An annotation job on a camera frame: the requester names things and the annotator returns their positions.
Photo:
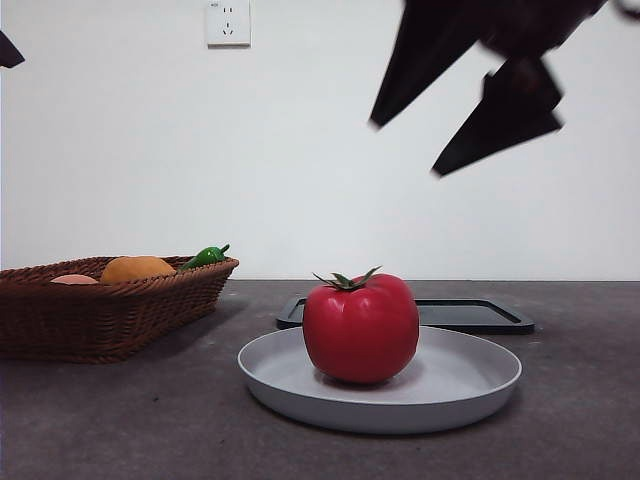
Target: wall socket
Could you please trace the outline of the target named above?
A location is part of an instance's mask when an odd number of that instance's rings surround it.
[[[206,9],[209,48],[251,46],[251,0],[211,0]]]

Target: green chili pepper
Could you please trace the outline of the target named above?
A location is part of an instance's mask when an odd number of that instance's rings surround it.
[[[204,265],[209,265],[210,263],[221,262],[225,259],[224,252],[226,252],[228,249],[229,244],[226,244],[222,248],[207,247],[187,263],[178,268],[178,270],[187,270],[189,268],[197,268]]]

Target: brown basket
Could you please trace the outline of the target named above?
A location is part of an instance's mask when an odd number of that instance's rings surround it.
[[[112,363],[215,309],[239,262],[112,285],[64,285],[70,273],[100,278],[116,257],[0,271],[0,357]],[[165,257],[174,268],[191,257]]]

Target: table surface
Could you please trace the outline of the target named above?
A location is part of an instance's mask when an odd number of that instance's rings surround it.
[[[216,312],[126,362],[0,361],[0,478],[640,478],[640,282],[408,283],[416,298],[483,298],[536,322],[485,336],[524,367],[497,414],[393,437],[273,413],[236,355],[318,283],[230,280]]]

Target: red tomato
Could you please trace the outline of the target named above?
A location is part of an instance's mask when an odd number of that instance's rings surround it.
[[[347,382],[377,383],[413,358],[418,308],[404,281],[377,274],[354,290],[314,288],[304,306],[302,328],[309,357],[319,370]]]

